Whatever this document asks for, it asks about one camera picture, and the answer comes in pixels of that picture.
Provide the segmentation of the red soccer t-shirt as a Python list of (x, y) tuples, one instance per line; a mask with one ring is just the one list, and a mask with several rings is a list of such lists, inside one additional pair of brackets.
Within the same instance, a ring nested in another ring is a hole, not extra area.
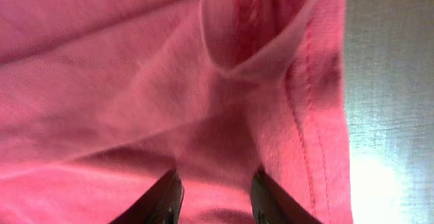
[(263, 166), (352, 223), (345, 0), (1, 0), (1, 222), (108, 223), (176, 168), (251, 223)]

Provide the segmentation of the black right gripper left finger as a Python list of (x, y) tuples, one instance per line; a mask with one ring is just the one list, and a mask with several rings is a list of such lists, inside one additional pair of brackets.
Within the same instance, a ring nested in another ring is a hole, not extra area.
[(177, 224), (183, 198), (182, 181), (171, 169), (110, 224)]

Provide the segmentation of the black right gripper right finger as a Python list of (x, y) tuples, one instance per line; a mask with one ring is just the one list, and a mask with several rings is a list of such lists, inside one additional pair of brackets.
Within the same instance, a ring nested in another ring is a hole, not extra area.
[(250, 199), (257, 224), (321, 224), (264, 169), (253, 175)]

